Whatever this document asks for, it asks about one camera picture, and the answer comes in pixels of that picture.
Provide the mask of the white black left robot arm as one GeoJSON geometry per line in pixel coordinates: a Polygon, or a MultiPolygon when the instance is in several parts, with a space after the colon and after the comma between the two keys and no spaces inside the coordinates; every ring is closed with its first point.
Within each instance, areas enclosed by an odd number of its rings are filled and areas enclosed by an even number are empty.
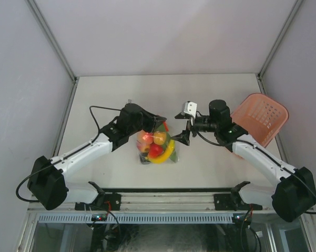
{"type": "Polygon", "coordinates": [[[105,198],[99,186],[94,182],[69,184],[68,178],[91,161],[126,144],[132,135],[140,131],[152,133],[165,121],[165,117],[128,103],[108,124],[98,127],[96,136],[86,143],[51,159],[39,157],[34,162],[27,187],[48,211],[65,202],[83,202],[94,210],[101,209],[105,198]]]}

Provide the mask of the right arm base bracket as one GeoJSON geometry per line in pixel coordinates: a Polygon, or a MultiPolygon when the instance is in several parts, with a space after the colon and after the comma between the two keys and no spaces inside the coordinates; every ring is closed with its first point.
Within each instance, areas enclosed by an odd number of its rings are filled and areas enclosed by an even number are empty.
{"type": "Polygon", "coordinates": [[[214,204],[215,204],[215,210],[216,211],[246,211],[249,209],[253,209],[256,211],[263,210],[263,207],[261,205],[257,204],[247,204],[245,203],[240,195],[240,190],[246,186],[249,185],[250,182],[243,181],[242,183],[236,185],[233,187],[229,193],[223,193],[223,194],[214,194],[214,204]]]}

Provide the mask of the clear zip top bag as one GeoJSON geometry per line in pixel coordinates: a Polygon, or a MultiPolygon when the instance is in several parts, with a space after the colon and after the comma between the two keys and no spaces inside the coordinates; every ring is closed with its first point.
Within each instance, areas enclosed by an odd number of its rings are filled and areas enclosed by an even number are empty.
{"type": "Polygon", "coordinates": [[[141,130],[137,133],[136,147],[142,165],[177,163],[177,144],[171,139],[168,124],[164,121],[153,132],[141,130]]]}

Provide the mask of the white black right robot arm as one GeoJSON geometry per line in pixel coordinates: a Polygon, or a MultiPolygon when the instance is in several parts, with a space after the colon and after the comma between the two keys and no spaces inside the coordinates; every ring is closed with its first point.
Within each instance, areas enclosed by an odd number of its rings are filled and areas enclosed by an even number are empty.
{"type": "Polygon", "coordinates": [[[316,189],[312,172],[284,162],[268,152],[253,136],[233,122],[230,109],[223,100],[209,103],[209,114],[197,111],[197,104],[187,101],[177,120],[187,120],[186,128],[173,140],[190,144],[190,137],[213,133],[216,142],[207,143],[224,147],[248,161],[270,182],[270,186],[257,186],[244,181],[232,189],[231,203],[236,209],[257,204],[273,209],[286,222],[292,222],[302,214],[316,215],[316,189]]]}

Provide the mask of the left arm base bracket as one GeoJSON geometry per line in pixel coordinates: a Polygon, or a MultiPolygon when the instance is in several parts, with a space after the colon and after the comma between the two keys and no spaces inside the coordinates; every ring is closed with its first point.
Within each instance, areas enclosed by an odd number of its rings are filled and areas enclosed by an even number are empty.
{"type": "Polygon", "coordinates": [[[97,196],[91,203],[79,202],[75,204],[76,211],[119,211],[121,206],[121,195],[118,193],[106,193],[95,182],[88,182],[97,192],[97,196]]]}

